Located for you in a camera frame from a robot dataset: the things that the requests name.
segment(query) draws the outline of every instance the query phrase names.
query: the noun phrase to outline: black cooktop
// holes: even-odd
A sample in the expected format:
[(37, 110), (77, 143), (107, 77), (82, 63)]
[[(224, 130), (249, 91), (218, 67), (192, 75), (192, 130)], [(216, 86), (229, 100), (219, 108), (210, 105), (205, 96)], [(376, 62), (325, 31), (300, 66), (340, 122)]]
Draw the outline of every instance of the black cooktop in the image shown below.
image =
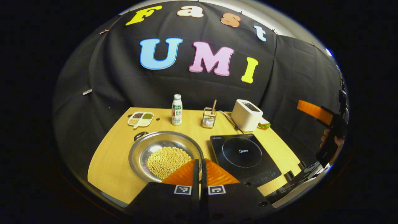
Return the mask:
[(253, 134), (210, 136), (210, 141), (218, 165), (240, 182), (259, 187), (281, 175)]

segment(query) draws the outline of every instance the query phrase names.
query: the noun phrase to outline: wooden table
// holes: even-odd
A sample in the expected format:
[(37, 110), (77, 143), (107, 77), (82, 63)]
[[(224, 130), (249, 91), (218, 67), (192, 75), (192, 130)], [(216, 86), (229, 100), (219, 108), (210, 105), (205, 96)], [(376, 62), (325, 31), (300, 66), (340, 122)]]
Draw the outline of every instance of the wooden table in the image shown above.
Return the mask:
[[(149, 126), (138, 127), (134, 130), (127, 124), (129, 119), (127, 116), (137, 111), (152, 112), (154, 117)], [(183, 110), (182, 114), (182, 124), (174, 126), (171, 124), (171, 109), (129, 108), (113, 125), (95, 151), (88, 168), (88, 181), (104, 193), (129, 204), (147, 184), (133, 172), (128, 161), (129, 151), (134, 144), (133, 138), (136, 134), (158, 131), (183, 133), (199, 144), (204, 158), (212, 161), (215, 161), (215, 156), (212, 152), (210, 136), (241, 134), (220, 112), (217, 112), (215, 126), (212, 129), (201, 126), (202, 110)], [(300, 161), (271, 128), (267, 130), (257, 128), (252, 133), (282, 173), (276, 179), (258, 187), (258, 190), (266, 196), (287, 183), (283, 174), (289, 170), (294, 175), (300, 172), (298, 166)]]

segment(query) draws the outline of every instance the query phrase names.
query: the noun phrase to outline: grains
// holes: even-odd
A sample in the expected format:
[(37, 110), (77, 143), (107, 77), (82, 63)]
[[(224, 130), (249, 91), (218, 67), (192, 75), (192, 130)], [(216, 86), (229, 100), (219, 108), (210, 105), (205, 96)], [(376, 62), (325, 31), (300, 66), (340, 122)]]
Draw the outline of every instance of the grains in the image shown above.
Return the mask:
[(130, 120), (129, 120), (129, 124), (130, 124), (130, 125), (135, 125), (135, 124), (138, 123), (138, 121), (139, 121), (138, 119), (130, 119)]
[(163, 147), (152, 153), (148, 158), (148, 168), (160, 179), (164, 180), (192, 158), (182, 149)]
[(144, 116), (142, 117), (143, 119), (151, 119), (153, 116), (152, 114), (144, 114)]
[(141, 118), (142, 113), (134, 114), (133, 118)]

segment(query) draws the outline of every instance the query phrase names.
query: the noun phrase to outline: plastic bottle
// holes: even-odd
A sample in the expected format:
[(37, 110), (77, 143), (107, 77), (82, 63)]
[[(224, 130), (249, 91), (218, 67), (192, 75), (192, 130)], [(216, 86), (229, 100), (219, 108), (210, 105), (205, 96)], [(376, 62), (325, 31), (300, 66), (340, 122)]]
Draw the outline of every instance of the plastic bottle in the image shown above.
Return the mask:
[(175, 94), (172, 103), (172, 124), (180, 125), (182, 123), (182, 101), (181, 95)]

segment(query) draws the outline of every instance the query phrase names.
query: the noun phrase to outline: stainless steel pot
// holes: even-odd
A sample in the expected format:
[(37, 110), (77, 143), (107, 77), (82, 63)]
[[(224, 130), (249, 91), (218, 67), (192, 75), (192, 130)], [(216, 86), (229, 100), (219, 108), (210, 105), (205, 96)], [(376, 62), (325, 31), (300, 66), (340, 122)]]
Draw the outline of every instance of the stainless steel pot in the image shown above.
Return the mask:
[(148, 168), (149, 156), (162, 147), (177, 147), (184, 150), (192, 159), (199, 160), (199, 170), (201, 170), (203, 152), (193, 139), (184, 134), (170, 131), (152, 132), (150, 134), (141, 132), (134, 137), (134, 141), (136, 142), (129, 152), (129, 164), (132, 170), (147, 182), (162, 181)]

